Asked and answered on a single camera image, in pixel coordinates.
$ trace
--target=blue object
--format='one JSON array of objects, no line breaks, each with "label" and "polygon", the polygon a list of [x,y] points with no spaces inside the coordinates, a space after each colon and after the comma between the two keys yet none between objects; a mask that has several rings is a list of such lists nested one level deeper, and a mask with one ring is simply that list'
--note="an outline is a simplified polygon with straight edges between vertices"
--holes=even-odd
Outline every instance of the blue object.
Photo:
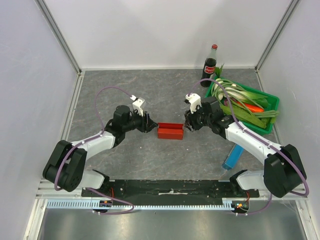
[{"label": "blue object", "polygon": [[222,167],[226,170],[233,169],[243,152],[244,152],[244,149],[241,146],[235,144],[231,149],[229,156],[226,158],[226,160],[222,164]]}]

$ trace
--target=orange carrot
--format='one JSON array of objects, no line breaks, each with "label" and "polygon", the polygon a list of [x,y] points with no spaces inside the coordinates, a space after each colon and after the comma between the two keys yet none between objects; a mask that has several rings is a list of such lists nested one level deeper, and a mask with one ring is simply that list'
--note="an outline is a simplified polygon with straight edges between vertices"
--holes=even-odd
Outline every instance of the orange carrot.
[{"label": "orange carrot", "polygon": [[[240,106],[242,106],[242,104],[239,101],[235,101],[237,104],[239,104]],[[251,112],[253,113],[263,113],[265,110],[263,108],[260,108],[258,106],[255,105],[251,105],[249,103],[243,103]]]}]

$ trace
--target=white wall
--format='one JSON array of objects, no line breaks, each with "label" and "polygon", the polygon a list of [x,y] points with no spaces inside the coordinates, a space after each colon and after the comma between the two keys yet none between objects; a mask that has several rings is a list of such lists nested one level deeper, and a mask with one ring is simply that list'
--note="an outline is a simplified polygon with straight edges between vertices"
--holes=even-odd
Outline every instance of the white wall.
[{"label": "white wall", "polygon": [[46,0],[82,68],[255,66],[290,0]]},{"label": "white wall", "polygon": [[320,224],[320,1],[303,0],[289,20],[260,76],[280,98],[276,121],[281,142],[297,147]]},{"label": "white wall", "polygon": [[0,7],[0,235],[20,240],[76,73],[34,0]]}]

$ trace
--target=speckled gray surface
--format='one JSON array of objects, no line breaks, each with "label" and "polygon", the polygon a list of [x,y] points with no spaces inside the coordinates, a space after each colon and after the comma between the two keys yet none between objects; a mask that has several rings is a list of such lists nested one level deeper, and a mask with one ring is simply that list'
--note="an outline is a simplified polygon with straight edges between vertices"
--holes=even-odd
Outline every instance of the speckled gray surface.
[{"label": "speckled gray surface", "polygon": [[[68,140],[84,139],[100,130],[94,98],[105,86],[118,86],[144,98],[144,109],[156,122],[184,123],[188,109],[185,95],[200,76],[199,69],[87,71]],[[223,76],[259,89],[253,69],[225,69]],[[201,96],[206,91],[200,85],[195,90]],[[130,106],[131,100],[116,89],[100,94],[97,108],[105,123],[118,105]],[[275,141],[273,134],[266,138]],[[112,179],[228,179],[242,169],[262,169],[262,164],[246,151],[234,169],[223,169],[221,165],[233,145],[206,127],[195,132],[185,130],[183,140],[158,139],[156,129],[149,133],[134,130],[119,146],[89,159],[86,169],[98,170]]]}]

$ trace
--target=black mounting plate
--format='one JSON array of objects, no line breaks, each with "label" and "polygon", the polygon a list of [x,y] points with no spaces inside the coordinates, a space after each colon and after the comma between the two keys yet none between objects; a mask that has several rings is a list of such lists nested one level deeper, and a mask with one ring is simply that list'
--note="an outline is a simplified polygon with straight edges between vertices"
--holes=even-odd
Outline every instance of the black mounting plate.
[{"label": "black mounting plate", "polygon": [[[110,195],[110,188],[113,188],[114,197],[131,202],[134,205],[221,205],[222,198],[246,198],[247,191],[237,192],[232,190],[229,181],[221,180],[110,180],[105,186],[97,191]],[[258,198],[259,191],[248,190],[251,198]],[[100,195],[83,189],[82,197],[97,197]],[[121,202],[113,202],[116,205],[123,205]]]}]

